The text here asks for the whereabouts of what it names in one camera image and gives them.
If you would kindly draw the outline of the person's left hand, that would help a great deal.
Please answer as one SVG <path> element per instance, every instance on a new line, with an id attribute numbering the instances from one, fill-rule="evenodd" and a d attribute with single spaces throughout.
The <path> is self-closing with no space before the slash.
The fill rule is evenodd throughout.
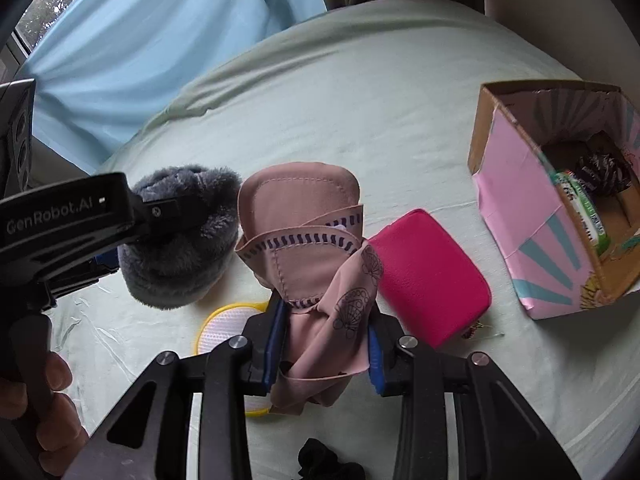
<path id="1" fill-rule="evenodd" d="M 70 367 L 57 353 L 47 355 L 44 377 L 52 391 L 51 405 L 42 416 L 36 437 L 43 448 L 39 463 L 44 471 L 62 477 L 82 448 L 89 441 L 81 425 L 76 405 L 64 393 L 73 382 Z"/>

